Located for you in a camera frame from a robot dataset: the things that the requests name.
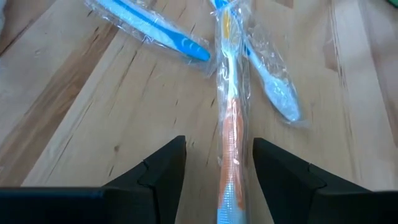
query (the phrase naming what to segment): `clear plastic packaging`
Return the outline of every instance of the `clear plastic packaging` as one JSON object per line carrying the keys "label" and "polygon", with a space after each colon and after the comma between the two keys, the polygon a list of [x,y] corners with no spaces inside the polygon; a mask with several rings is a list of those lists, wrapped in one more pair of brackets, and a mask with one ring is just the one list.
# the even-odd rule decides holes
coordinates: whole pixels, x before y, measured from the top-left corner
{"label": "clear plastic packaging", "polygon": [[[210,2],[216,10],[232,4],[225,0]],[[264,93],[284,121],[294,126],[306,126],[296,89],[270,35],[252,13],[250,0],[242,0],[239,5],[239,13],[243,18],[246,57],[257,70]]]}
{"label": "clear plastic packaging", "polygon": [[219,161],[221,162],[217,224],[248,223],[247,162],[249,64],[239,4],[216,13]]}
{"label": "clear plastic packaging", "polygon": [[128,34],[146,44],[164,49],[211,76],[215,57],[209,42],[184,32],[174,23],[150,10],[149,2],[137,0],[85,0],[86,5]]}

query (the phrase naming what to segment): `wooden table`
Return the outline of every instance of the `wooden table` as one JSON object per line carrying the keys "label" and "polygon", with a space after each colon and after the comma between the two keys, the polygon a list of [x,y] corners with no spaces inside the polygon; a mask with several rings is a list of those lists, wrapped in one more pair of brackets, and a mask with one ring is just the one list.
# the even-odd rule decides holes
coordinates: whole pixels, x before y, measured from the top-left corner
{"label": "wooden table", "polygon": [[[0,42],[0,184],[99,186],[187,136],[177,223],[214,223],[214,77],[102,20],[83,0],[13,0]],[[308,129],[281,122],[251,70],[250,137],[371,190],[398,189],[398,12],[379,0],[258,0]],[[155,10],[213,40],[210,4]],[[249,163],[253,223],[272,220]]]}

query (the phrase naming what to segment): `wood grain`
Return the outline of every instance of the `wood grain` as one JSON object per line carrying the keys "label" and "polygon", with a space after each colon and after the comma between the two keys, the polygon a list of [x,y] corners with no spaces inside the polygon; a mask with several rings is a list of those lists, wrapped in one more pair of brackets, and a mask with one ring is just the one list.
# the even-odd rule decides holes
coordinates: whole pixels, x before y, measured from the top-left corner
{"label": "wood grain", "polygon": [[12,0],[4,8],[6,23],[0,36],[0,56],[55,2]]}
{"label": "wood grain", "polygon": [[55,72],[0,147],[0,164],[3,167],[0,185],[21,185],[116,32],[117,28],[112,24],[98,27]]}
{"label": "wood grain", "polygon": [[371,46],[381,93],[398,147],[398,14],[384,1],[361,1],[361,12]]}
{"label": "wood grain", "polygon": [[[371,0],[254,5],[285,58],[310,127],[284,124],[251,69],[250,139],[265,138],[371,190],[398,189],[396,13]],[[212,10],[208,2],[158,0],[153,7],[213,40],[214,18],[203,16]],[[214,223],[214,78],[116,32],[80,0],[56,0],[3,54],[0,184],[20,184],[43,151],[23,185],[103,185],[184,134],[176,223]],[[272,223],[249,158],[253,223]]]}
{"label": "wood grain", "polygon": [[0,183],[15,185],[24,179],[62,119],[61,111],[66,113],[65,102],[73,102],[64,91],[75,87],[69,91],[77,95],[101,57],[104,48],[91,49],[91,44],[107,45],[112,39],[101,41],[110,26],[95,15],[87,16],[89,11],[79,0],[57,1],[2,56]]}

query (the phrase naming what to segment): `orange toothbrush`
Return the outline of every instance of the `orange toothbrush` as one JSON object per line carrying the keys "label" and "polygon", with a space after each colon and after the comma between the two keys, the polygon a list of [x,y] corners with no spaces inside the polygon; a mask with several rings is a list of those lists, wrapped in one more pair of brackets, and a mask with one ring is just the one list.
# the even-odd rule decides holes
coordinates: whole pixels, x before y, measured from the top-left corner
{"label": "orange toothbrush", "polygon": [[223,162],[221,165],[220,192],[218,197],[217,224],[246,223],[243,184],[243,111],[239,97],[238,57],[240,57],[242,33],[237,18],[225,9],[221,16],[221,49],[228,59],[228,71],[221,69],[219,80],[228,82],[228,92],[221,91],[222,117],[221,144]]}

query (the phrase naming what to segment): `light blue toothbrush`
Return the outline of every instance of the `light blue toothbrush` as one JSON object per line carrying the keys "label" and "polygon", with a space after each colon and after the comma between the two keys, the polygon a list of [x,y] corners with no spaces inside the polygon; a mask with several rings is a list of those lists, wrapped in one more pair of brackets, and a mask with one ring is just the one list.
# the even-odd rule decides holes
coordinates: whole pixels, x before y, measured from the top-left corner
{"label": "light blue toothbrush", "polygon": [[[221,9],[229,3],[227,0],[210,0],[216,9]],[[246,54],[257,69],[264,82],[264,91],[271,103],[289,122],[296,122],[302,118],[299,101],[294,86],[280,78],[271,75],[263,61],[257,56],[250,42],[245,42]]]}

